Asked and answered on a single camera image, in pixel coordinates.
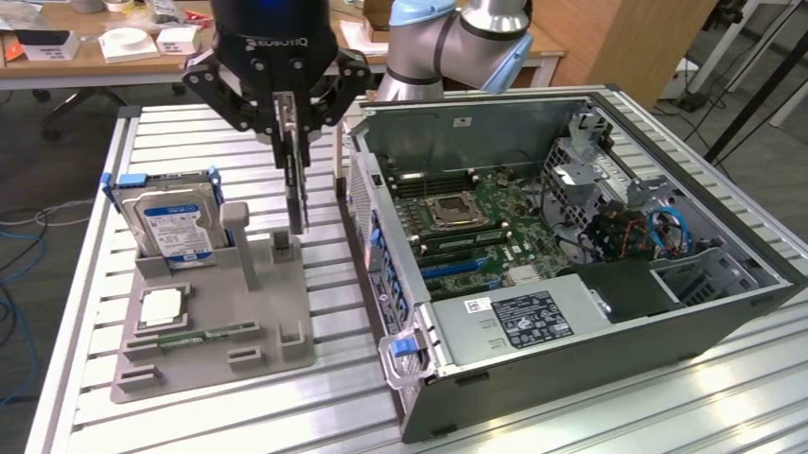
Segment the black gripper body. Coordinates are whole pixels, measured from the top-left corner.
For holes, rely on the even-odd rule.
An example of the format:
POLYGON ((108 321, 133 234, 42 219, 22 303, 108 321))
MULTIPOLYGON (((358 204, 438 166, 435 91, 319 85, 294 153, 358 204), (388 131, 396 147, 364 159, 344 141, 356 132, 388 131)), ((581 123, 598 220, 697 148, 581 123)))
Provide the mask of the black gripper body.
POLYGON ((335 59, 327 1, 213 1, 215 55, 259 91, 304 101, 335 59))

